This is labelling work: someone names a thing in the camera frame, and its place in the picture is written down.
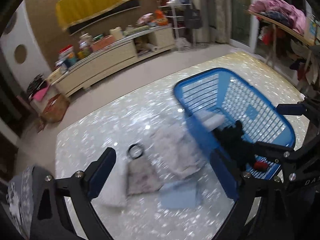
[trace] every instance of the blue laundry basket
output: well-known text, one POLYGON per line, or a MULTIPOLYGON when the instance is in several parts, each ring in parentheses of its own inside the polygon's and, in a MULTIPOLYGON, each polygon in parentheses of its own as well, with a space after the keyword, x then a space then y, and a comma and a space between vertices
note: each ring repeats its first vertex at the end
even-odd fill
MULTIPOLYGON (((223 126, 240 120, 243 124, 243 138, 249 142, 268 142, 294 147, 295 135, 292 126, 285 117, 276 112, 271 102, 256 88, 236 73, 213 68, 179 81, 174 89, 174 96, 185 110, 189 132, 196 139, 205 157, 209 160, 214 149, 219 148, 230 158, 212 133, 208 132, 194 115, 200 109, 225 115, 223 126)), ((237 184, 217 154, 213 169, 226 195, 238 199, 237 184)), ((247 165, 254 177, 270 179, 279 169, 279 164, 270 163, 267 172, 258 172, 247 165)))

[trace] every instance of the metal bolt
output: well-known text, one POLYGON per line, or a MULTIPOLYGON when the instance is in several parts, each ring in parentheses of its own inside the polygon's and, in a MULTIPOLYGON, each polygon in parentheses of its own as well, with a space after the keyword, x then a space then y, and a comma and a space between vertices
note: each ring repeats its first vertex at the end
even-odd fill
POLYGON ((250 172, 248 172, 248 171, 244 171, 244 172, 242 172, 242 176, 244 177, 244 178, 250 178, 251 177, 251 173, 250 172))
POLYGON ((48 181, 52 180, 52 176, 47 175, 47 176, 45 176, 44 180, 48 182, 48 181))
POLYGON ((84 172, 83 171, 76 171, 76 173, 75 173, 75 177, 76 178, 81 178, 83 176, 84 176, 84 172))
POLYGON ((278 176, 274 176, 274 177, 273 177, 273 180, 274 180, 275 182, 281 182, 281 179, 280 179, 278 176))
POLYGON ((296 179, 296 177, 297 177, 297 175, 296 175, 295 173, 291 173, 291 174, 289 175, 289 180, 290 180, 290 181, 294 181, 294 180, 296 179))

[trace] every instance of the brown circle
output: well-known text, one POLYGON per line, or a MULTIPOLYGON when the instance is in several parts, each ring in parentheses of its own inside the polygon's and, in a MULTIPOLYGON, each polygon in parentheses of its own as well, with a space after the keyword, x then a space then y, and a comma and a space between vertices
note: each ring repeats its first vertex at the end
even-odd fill
POLYGON ((24 46, 23 44, 18 45, 14 50, 14 58, 17 63, 19 64, 24 63, 27 58, 26 46, 24 46))
POLYGON ((4 34, 9 34, 12 31, 12 29, 13 29, 14 25, 16 24, 16 22, 17 22, 17 12, 14 12, 12 17, 11 17, 11 19, 10 19, 10 21, 8 22, 6 28, 4 29, 3 33, 4 34))

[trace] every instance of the pink towel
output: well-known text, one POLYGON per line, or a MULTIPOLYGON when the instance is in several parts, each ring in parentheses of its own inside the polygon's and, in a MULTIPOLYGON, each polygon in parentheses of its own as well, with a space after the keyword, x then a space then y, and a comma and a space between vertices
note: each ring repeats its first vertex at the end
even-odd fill
POLYGON ((44 98, 45 94, 47 93, 50 85, 48 85, 46 88, 42 88, 37 93, 33 95, 33 99, 37 100, 38 102, 41 102, 42 98, 44 98))
POLYGON ((293 5, 283 0, 257 0, 249 6, 249 11, 259 13, 266 11, 277 11, 287 16, 292 23, 293 30, 303 35, 306 26, 306 17, 304 13, 293 5))

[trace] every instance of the yellow fabric cover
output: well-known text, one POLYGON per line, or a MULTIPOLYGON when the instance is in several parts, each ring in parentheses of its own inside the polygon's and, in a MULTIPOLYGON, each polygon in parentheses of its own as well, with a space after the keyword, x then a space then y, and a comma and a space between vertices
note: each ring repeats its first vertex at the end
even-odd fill
POLYGON ((87 21, 129 0, 61 0, 56 4, 56 16, 63 30, 87 21))

